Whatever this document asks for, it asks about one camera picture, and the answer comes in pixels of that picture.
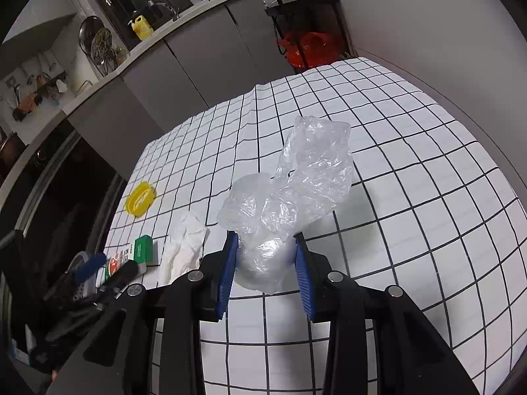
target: dish soap bottle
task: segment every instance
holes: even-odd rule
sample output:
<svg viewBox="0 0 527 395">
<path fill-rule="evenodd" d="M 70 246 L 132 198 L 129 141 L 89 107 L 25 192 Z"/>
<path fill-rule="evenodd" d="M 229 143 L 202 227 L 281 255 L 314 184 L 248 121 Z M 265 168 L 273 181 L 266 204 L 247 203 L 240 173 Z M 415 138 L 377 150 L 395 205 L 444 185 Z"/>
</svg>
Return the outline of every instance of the dish soap bottle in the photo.
<svg viewBox="0 0 527 395">
<path fill-rule="evenodd" d="M 135 22 L 130 21 L 128 25 L 132 26 L 134 33 L 139 37 L 140 40 L 146 39 L 149 35 L 154 32 L 154 29 L 150 26 L 148 21 L 143 15 L 138 16 Z"/>
</svg>

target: yellow lid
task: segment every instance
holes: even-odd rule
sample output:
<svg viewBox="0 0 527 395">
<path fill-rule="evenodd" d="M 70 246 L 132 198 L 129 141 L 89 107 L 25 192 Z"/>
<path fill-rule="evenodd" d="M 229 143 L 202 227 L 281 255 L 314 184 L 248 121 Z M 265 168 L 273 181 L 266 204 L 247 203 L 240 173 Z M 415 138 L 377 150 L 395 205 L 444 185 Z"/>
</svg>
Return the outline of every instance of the yellow lid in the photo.
<svg viewBox="0 0 527 395">
<path fill-rule="evenodd" d="M 155 189 L 146 181 L 141 182 L 126 199 L 125 209 L 136 217 L 143 215 L 155 198 Z"/>
</svg>

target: white tablecloth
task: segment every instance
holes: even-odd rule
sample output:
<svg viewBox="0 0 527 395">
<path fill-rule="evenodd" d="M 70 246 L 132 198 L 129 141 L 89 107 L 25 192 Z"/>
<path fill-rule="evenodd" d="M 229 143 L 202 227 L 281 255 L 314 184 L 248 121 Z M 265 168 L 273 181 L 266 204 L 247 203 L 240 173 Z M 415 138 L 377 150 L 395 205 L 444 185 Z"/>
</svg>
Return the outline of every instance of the white tablecloth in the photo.
<svg viewBox="0 0 527 395">
<path fill-rule="evenodd" d="M 148 234 L 160 260 L 171 222 L 187 209 L 209 227 L 204 253 L 221 249 L 226 231 L 216 214 L 229 188 L 243 175 L 274 172 L 298 115 L 353 126 L 355 183 L 344 206 L 304 230 L 310 250 L 326 254 L 334 269 L 361 285 L 399 284 L 454 349 L 480 393 L 493 393 L 527 343 L 525 212 L 461 123 L 367 59 L 258 85 L 150 143 L 119 204 L 106 253 Z M 142 180 L 155 185 L 157 198 L 134 219 L 123 205 Z M 155 287 L 157 267 L 138 282 Z M 294 272 L 279 295 L 233 285 L 226 319 L 201 325 L 208 395 L 322 388 L 329 327 L 307 321 L 297 290 Z M 161 321 L 158 330 L 155 364 Z M 373 332 L 367 335 L 371 350 Z M 155 394 L 158 376 L 154 365 Z"/>
</svg>

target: blue gripper pad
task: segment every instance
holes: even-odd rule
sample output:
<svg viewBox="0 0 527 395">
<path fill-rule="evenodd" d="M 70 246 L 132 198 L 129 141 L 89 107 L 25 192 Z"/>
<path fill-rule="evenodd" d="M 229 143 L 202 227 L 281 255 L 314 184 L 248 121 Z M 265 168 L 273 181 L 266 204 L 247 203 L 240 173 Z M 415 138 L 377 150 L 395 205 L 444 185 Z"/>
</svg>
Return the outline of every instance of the blue gripper pad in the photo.
<svg viewBox="0 0 527 395">
<path fill-rule="evenodd" d="M 223 318 L 223 314 L 227 310 L 229 303 L 230 290 L 233 287 L 234 270 L 236 268 L 236 252 L 238 251 L 238 235 L 234 233 L 233 241 L 228 247 L 227 259 L 223 272 L 221 274 L 219 289 L 218 289 L 218 303 L 216 313 L 218 319 Z"/>
<path fill-rule="evenodd" d="M 298 286 L 300 288 L 300 296 L 302 297 L 302 305 L 304 311 L 307 313 L 311 321 L 315 315 L 315 294 L 313 288 L 313 281 L 309 275 L 309 269 L 306 263 L 305 251 L 296 241 L 296 258 L 294 259 L 294 269 L 296 270 Z"/>
</svg>

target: yellow plastic container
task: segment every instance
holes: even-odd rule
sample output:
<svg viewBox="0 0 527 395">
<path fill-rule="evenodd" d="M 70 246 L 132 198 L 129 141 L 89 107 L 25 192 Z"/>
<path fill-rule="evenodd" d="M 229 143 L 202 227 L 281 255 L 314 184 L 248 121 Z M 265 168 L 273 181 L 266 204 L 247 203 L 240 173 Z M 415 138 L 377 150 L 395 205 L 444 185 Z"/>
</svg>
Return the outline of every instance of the yellow plastic container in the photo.
<svg viewBox="0 0 527 395">
<path fill-rule="evenodd" d="M 136 217 L 143 215 L 155 198 L 155 189 L 146 181 L 141 182 L 128 196 L 125 209 Z"/>
<path fill-rule="evenodd" d="M 130 21 L 128 23 L 132 26 L 134 33 L 141 39 L 146 39 L 149 35 L 154 32 L 154 29 L 150 26 L 148 21 L 144 18 L 143 15 L 138 16 L 135 19 L 135 22 Z"/>
</svg>

